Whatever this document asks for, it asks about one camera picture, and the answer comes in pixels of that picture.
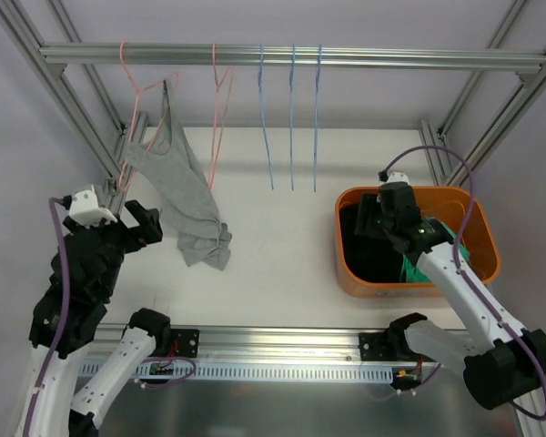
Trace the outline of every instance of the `black cloth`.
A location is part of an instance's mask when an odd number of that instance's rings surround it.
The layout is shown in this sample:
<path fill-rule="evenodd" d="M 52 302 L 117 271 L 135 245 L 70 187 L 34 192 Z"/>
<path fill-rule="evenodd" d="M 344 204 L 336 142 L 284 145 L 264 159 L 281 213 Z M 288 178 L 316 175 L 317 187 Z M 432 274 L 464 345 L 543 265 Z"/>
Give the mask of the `black cloth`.
<path fill-rule="evenodd" d="M 402 255 L 387 240 L 354 234 L 358 205 L 339 211 L 344 258 L 350 271 L 367 282 L 400 282 Z"/>

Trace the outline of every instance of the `orange bin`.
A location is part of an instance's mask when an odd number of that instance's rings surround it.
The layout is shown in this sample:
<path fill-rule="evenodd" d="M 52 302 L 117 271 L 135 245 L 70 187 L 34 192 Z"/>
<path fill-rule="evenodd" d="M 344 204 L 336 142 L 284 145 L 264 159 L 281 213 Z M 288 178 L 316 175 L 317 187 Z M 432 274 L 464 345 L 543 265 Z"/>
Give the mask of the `orange bin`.
<path fill-rule="evenodd" d="M 415 199 L 424 216 L 434 217 L 457 233 L 470 202 L 470 194 L 455 187 L 413 187 Z M 375 283 L 356 277 L 346 265 L 339 222 L 339 211 L 359 204 L 362 193 L 378 194 L 378 187 L 351 188 L 336 202 L 336 267 L 338 281 L 344 291 L 355 298 L 440 297 L 432 283 Z M 476 200 L 470 221 L 463 233 L 463 245 L 470 252 L 470 266 L 475 274 L 489 284 L 500 273 L 500 254 L 491 235 L 481 204 Z"/>

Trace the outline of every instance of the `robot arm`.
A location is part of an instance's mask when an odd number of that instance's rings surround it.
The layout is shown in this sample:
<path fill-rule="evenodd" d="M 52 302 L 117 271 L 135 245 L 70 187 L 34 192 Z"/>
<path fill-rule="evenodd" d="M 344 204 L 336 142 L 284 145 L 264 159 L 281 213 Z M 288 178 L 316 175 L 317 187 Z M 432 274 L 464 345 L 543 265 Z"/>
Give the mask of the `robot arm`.
<path fill-rule="evenodd" d="M 89 388 L 73 398 L 77 375 L 96 327 L 106 314 L 124 256 L 161 241 L 162 229 L 158 211 L 146 210 L 133 200 L 126 203 L 126 208 L 138 226 L 128 228 L 101 206 L 93 186 L 61 203 L 69 210 L 63 223 L 70 231 L 65 236 L 70 278 L 66 324 L 42 385 L 36 388 L 63 310 L 63 274 L 57 255 L 51 262 L 51 286 L 34 309 L 29 335 L 33 345 L 32 380 L 16 436 L 64 437 L 69 430 L 77 436 L 97 435 L 109 405 L 137 365 L 154 351 L 165 356 L 168 350 L 169 318 L 152 310 L 137 312 L 110 362 L 94 378 L 95 385 L 87 384 Z"/>
<path fill-rule="evenodd" d="M 137 366 L 152 354 L 165 355 L 169 340 L 170 318 L 148 309 L 136 312 L 103 367 L 73 397 L 70 436 L 97 436 L 109 407 Z"/>
<path fill-rule="evenodd" d="M 428 356 L 455 371 L 463 377 L 473 398 L 487 409 L 539 388 L 540 375 L 504 325 L 509 325 L 530 348 L 544 372 L 546 335 L 542 330 L 526 330 L 495 300 L 464 259 L 458 271 L 453 237 L 436 219 L 422 219 L 412 187 L 405 181 L 389 180 L 380 187 L 378 196 L 364 197 L 357 233 L 390 240 L 438 286 L 471 336 L 471 340 L 464 340 L 420 314 L 411 314 L 390 324 L 381 345 L 389 343 L 406 357 L 413 352 Z M 501 324 L 493 311 L 501 315 Z"/>

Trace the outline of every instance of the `hanging rod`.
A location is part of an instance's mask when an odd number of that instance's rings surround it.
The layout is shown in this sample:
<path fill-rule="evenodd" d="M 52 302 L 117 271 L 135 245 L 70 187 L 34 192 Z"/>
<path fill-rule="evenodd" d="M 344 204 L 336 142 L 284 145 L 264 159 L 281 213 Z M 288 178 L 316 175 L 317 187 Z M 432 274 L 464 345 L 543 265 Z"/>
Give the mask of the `hanging rod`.
<path fill-rule="evenodd" d="M 264 64 L 291 64 L 290 46 L 264 47 Z M 44 44 L 40 53 L 49 64 L 119 64 L 119 43 Z M 314 66 L 317 47 L 296 47 L 296 64 Z M 255 66 L 260 60 L 260 46 L 217 45 L 217 64 Z M 127 44 L 127 64 L 140 65 L 212 65 L 211 44 Z M 541 52 L 484 50 L 407 50 L 383 48 L 323 47 L 323 66 L 361 68 L 413 68 L 430 70 L 513 71 L 538 73 L 546 56 Z"/>

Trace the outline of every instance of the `green cloth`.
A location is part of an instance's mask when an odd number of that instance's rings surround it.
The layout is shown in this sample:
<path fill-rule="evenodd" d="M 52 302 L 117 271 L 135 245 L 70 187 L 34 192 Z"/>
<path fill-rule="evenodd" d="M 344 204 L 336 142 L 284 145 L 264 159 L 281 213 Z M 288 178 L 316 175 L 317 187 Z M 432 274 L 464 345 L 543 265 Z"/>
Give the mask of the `green cloth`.
<path fill-rule="evenodd" d="M 425 217 L 425 219 L 434 219 L 433 217 Z M 449 229 L 449 227 L 439 220 L 439 222 L 445 227 L 445 229 L 455 238 L 455 233 Z M 470 253 L 465 249 L 463 245 L 459 246 L 461 256 L 466 260 L 470 260 Z M 419 269 L 410 264 L 409 259 L 404 256 L 402 259 L 402 269 L 400 270 L 400 282 L 430 282 L 430 279 L 427 278 Z"/>

